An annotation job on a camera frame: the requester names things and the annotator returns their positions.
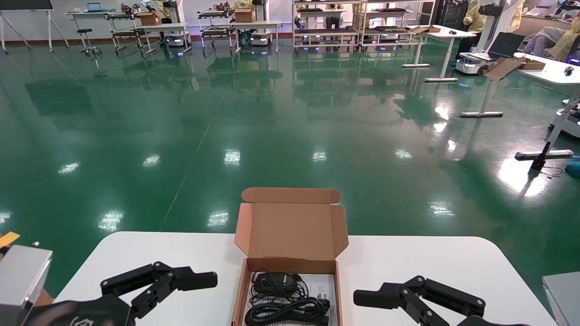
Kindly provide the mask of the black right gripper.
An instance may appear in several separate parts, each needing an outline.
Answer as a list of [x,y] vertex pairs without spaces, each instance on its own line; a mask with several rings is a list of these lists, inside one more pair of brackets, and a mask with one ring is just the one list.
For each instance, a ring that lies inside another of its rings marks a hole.
[[357,306],[402,309],[421,326],[447,326],[448,322],[424,301],[467,317],[457,326],[530,326],[489,322],[482,318],[486,306],[484,299],[423,276],[415,276],[405,283],[383,283],[377,291],[358,289],[353,293]]

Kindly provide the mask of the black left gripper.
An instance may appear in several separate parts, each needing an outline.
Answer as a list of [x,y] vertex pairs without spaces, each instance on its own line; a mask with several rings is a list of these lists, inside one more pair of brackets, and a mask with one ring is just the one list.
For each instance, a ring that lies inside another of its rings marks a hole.
[[[63,301],[35,306],[25,326],[134,326],[174,291],[215,288],[215,272],[195,273],[189,266],[172,268],[154,262],[103,280],[101,296],[92,301]],[[119,297],[143,288],[129,307]]]

